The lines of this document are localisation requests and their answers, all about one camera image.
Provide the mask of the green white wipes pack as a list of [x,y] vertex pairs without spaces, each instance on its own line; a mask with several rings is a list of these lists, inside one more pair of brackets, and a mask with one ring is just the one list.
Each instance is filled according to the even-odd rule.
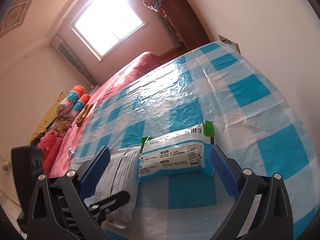
[[198,171],[212,176],[214,168],[209,150],[214,142],[214,124],[208,120],[160,137],[144,137],[138,160],[138,180]]

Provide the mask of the small white blue carton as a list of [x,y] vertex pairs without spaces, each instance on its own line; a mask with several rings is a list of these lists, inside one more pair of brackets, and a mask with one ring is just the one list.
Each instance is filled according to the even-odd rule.
[[68,160],[71,161],[73,159],[75,152],[72,148],[68,149]]

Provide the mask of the grey plastic mailer bag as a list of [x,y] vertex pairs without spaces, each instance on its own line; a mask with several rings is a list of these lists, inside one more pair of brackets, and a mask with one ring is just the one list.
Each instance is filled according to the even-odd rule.
[[94,194],[85,199],[91,205],[120,191],[127,191],[130,200],[116,211],[105,216],[101,227],[104,230],[127,229],[132,225],[138,195],[138,146],[111,151],[111,159],[95,188]]

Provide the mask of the brown crumpled wrapper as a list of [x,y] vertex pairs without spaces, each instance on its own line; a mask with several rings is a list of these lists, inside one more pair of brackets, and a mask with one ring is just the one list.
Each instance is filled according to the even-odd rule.
[[87,115],[89,114],[89,112],[91,111],[92,107],[93,107],[93,103],[90,105],[86,105],[84,107],[84,110],[81,112],[81,114],[77,117],[76,119],[76,126],[77,127],[81,127],[84,120],[86,119]]

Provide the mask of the rolled colourful blanket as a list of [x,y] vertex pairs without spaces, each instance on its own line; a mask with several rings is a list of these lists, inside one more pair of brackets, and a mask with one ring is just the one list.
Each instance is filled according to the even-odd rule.
[[57,116],[68,121],[74,121],[90,99],[90,95],[85,94],[84,91],[83,86],[74,86],[57,106]]

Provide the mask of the blue checkered tablecloth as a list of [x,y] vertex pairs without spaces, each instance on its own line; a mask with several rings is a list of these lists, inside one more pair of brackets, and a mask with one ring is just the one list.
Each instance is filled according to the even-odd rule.
[[[102,146],[137,146],[214,123],[216,143],[241,167],[282,175],[299,237],[319,208],[319,164],[302,122],[276,87],[221,42],[197,48],[144,75],[94,110],[73,160]],[[217,176],[202,172],[140,183],[132,226],[105,225],[110,239],[209,239],[233,204]]]

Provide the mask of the pink bed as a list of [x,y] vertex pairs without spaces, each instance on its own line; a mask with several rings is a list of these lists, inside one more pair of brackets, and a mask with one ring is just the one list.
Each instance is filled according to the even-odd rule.
[[126,66],[121,68],[116,74],[114,74],[109,80],[107,80],[96,92],[90,95],[90,99],[86,105],[94,104],[91,111],[87,115],[81,127],[76,126],[76,119],[74,121],[68,121],[64,118],[58,117],[56,122],[53,124],[52,129],[57,132],[57,136],[63,138],[62,145],[59,149],[57,158],[50,172],[50,178],[63,176],[71,161],[68,160],[68,149],[72,148],[76,150],[81,136],[93,115],[94,110],[98,106],[107,106],[107,100],[110,97],[117,94],[123,88],[136,81],[148,72],[156,69],[162,64],[161,60],[157,55],[150,51],[143,52],[133,61],[128,63]]

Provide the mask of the grey curtain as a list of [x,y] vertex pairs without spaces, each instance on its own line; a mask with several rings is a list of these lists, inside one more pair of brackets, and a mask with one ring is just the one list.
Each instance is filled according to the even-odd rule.
[[62,38],[55,35],[52,39],[52,46],[72,67],[75,68],[76,71],[78,71],[85,79],[87,79],[88,82],[90,82],[93,86],[97,85],[95,79],[88,73],[82,62]]

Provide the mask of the window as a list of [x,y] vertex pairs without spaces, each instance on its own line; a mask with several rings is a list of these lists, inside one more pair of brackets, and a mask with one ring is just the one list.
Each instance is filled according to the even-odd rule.
[[144,25],[128,0],[89,0],[72,29],[100,61]]

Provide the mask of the brown wooden cabinet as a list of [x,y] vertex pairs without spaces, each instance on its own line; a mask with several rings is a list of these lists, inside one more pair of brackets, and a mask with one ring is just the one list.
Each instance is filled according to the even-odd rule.
[[164,0],[161,13],[187,51],[210,43],[200,20],[187,0]]

